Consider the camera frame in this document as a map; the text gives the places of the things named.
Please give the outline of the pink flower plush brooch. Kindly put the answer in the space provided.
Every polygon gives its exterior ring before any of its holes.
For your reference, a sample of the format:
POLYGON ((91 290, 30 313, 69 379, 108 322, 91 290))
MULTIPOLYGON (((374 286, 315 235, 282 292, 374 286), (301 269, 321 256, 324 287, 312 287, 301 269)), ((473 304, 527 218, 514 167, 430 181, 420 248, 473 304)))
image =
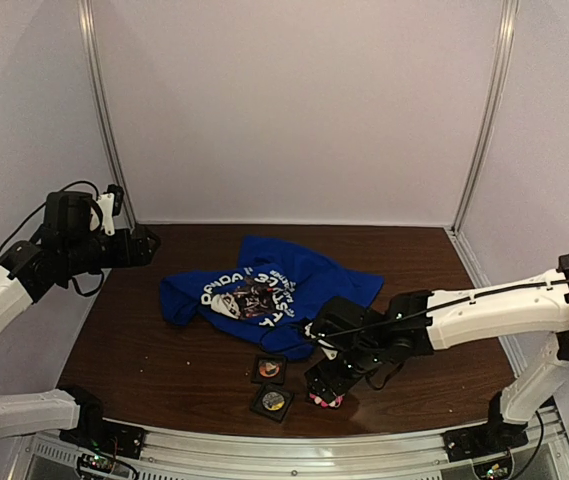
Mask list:
POLYGON ((335 399, 333 399, 332 401, 328 402, 318 395, 315 395, 313 393, 309 393, 307 395, 306 400, 308 402, 310 402, 311 404, 319 406, 323 409, 338 409, 342 405, 344 397, 338 396, 335 399))

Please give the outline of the small round badge brooch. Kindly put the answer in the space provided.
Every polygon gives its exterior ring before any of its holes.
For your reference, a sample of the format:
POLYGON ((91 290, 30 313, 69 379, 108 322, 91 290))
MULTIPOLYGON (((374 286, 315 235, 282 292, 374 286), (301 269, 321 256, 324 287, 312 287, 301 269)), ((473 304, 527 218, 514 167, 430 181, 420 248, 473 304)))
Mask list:
POLYGON ((268 391, 263 395, 261 405, 265 410, 279 411, 286 405, 286 398, 279 392, 268 391))

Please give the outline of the blue printed t-shirt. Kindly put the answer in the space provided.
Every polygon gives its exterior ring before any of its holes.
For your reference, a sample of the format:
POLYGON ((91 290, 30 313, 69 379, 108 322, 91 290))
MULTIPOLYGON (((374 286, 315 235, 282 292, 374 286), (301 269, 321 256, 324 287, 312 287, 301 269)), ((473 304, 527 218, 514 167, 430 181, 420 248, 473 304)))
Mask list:
POLYGON ((167 276, 159 292, 163 318, 173 325, 199 315, 226 334, 300 361, 315 350, 301 328, 326 302, 344 297, 369 307, 383 285, 379 275, 347 269, 306 247, 247 236, 236 268, 167 276))

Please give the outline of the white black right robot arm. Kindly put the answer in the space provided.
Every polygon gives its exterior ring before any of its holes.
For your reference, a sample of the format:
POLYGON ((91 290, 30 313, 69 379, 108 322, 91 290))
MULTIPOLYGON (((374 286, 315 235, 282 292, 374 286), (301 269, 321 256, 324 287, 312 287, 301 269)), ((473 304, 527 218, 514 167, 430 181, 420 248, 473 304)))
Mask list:
POLYGON ((496 396, 491 423, 525 425, 569 379, 569 254, 531 278, 470 290, 394 296, 385 312, 344 297, 324 304, 308 335, 326 351, 306 374, 310 399, 336 407, 382 366, 489 338, 544 332, 541 352, 496 396))

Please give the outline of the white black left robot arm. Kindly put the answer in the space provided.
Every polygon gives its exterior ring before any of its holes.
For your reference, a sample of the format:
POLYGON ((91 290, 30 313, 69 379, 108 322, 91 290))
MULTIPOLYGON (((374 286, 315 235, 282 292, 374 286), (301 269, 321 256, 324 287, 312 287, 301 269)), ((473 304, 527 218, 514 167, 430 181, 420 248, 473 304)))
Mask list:
MULTIPOLYGON (((53 287, 84 291, 81 275, 103 278, 107 270, 149 265, 161 241, 148 228, 118 228, 124 190, 105 192, 81 183, 51 192, 36 208, 42 222, 27 240, 8 238, 0 245, 0 334, 53 287)), ((0 440, 59 430, 81 445, 102 448, 111 442, 102 402, 77 386, 34 394, 0 395, 0 440)))

